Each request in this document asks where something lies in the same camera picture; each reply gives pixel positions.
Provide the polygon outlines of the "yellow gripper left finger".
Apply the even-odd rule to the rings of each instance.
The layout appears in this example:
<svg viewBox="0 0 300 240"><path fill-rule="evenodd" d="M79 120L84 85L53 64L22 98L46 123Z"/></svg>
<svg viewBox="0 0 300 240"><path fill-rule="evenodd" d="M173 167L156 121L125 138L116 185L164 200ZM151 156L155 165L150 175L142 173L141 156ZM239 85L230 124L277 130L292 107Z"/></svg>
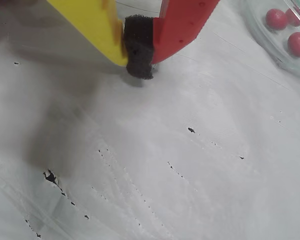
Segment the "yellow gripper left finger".
<svg viewBox="0 0 300 240"><path fill-rule="evenodd" d="M123 23L114 0L48 2L112 63L121 67L128 64Z"/></svg>

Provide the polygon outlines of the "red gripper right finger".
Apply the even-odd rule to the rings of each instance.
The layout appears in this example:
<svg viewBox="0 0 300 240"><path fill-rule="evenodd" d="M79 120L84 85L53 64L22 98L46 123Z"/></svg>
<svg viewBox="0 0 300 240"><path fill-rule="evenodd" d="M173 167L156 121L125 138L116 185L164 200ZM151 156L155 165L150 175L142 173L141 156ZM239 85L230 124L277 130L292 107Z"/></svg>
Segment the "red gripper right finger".
<svg viewBox="0 0 300 240"><path fill-rule="evenodd" d="M153 65L194 41L218 3L219 0L163 0L158 17L126 17L123 40L127 72L138 79L152 79Z"/></svg>

